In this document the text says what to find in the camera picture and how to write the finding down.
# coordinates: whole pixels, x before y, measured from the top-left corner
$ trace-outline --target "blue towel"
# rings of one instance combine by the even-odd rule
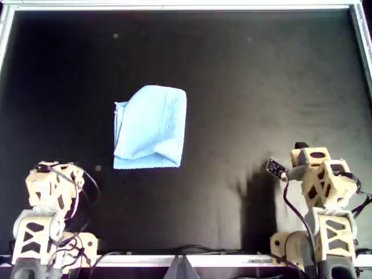
[[[147,85],[128,102],[115,104],[114,169],[180,166],[185,91]]]

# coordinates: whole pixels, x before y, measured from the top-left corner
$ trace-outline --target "black surface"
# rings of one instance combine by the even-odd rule
[[[113,170],[114,101],[145,84],[187,93],[181,167]],[[270,155],[290,165],[296,141],[327,146],[372,178],[371,114],[347,11],[18,12],[0,118],[0,252],[40,160],[93,172],[102,194],[88,230],[106,249],[268,251],[274,183],[258,169]],[[84,215],[83,205],[77,221]],[[367,217],[358,224],[366,232]]]

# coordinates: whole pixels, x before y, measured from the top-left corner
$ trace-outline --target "metal frame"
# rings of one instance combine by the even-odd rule
[[[0,18],[0,71],[12,22],[18,11],[71,10],[311,10],[349,9],[355,26],[369,91],[372,92],[372,42],[361,0],[3,0]],[[264,255],[188,255],[195,267],[274,267]],[[174,255],[112,255],[101,267],[168,267]],[[357,267],[372,267],[372,255],[360,255]]]

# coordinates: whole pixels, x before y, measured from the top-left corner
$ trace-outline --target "beige plastic part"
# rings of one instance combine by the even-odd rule
[[[41,216],[21,219],[12,264],[15,264],[17,258],[40,259],[42,265],[48,264],[51,254],[56,250],[56,246],[49,242],[52,219]]]
[[[292,235],[288,232],[277,232],[270,238],[271,253],[278,257],[284,257],[286,252],[287,261],[304,270],[301,252],[301,243],[304,240],[307,241],[307,234],[304,231],[297,231]],[[285,266],[285,263],[278,263],[275,259],[273,259],[273,264]]]
[[[71,232],[64,232],[63,237],[65,239],[72,237],[74,234]],[[81,232],[79,235],[76,237],[76,247],[77,248],[84,248],[84,253],[87,255],[88,260],[90,261],[87,263],[87,260],[85,257],[80,257],[78,261],[75,262],[72,266],[66,267],[63,269],[63,273],[67,274],[70,269],[77,269],[81,267],[91,267],[96,259],[97,259],[97,249],[98,249],[98,240],[94,236],[94,234],[91,234],[89,232]],[[67,244],[67,247],[72,248],[73,245],[75,244],[75,240],[72,240]],[[63,255],[63,265],[65,264],[70,264],[75,261],[74,256],[77,256],[78,250],[73,249],[72,251],[67,252],[65,255]]]
[[[291,162],[292,162],[293,167],[298,166],[297,158],[298,158],[298,155],[300,155],[300,152],[301,152],[301,149],[293,149],[291,152]]]
[[[327,255],[350,257],[355,260],[353,233],[347,218],[319,215],[316,252],[318,261],[326,260]]]
[[[49,166],[57,163],[40,162]],[[59,164],[53,169],[75,180],[80,187],[84,185],[84,172],[73,164]],[[31,206],[48,207],[64,214],[71,209],[72,198],[76,197],[75,185],[52,171],[49,173],[38,173],[35,169],[30,171],[26,185]]]
[[[303,149],[293,149],[291,152],[291,161],[293,166],[298,166],[298,156],[303,151],[306,162],[311,168],[318,168],[323,160],[330,159],[331,156],[325,147],[308,147]]]
[[[315,207],[320,201],[320,193],[317,192],[315,184],[319,183],[318,178],[313,169],[309,169],[303,176],[301,188],[302,195],[305,197],[306,204],[309,209]]]
[[[327,209],[344,208],[357,190],[356,183],[334,172],[350,172],[344,160],[324,160],[317,169],[309,169],[303,177],[302,194],[307,206],[324,206]]]

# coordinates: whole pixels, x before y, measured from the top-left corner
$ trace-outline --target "cloth fold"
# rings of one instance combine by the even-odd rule
[[[186,103],[185,91],[158,85],[115,103],[114,169],[179,167]]]

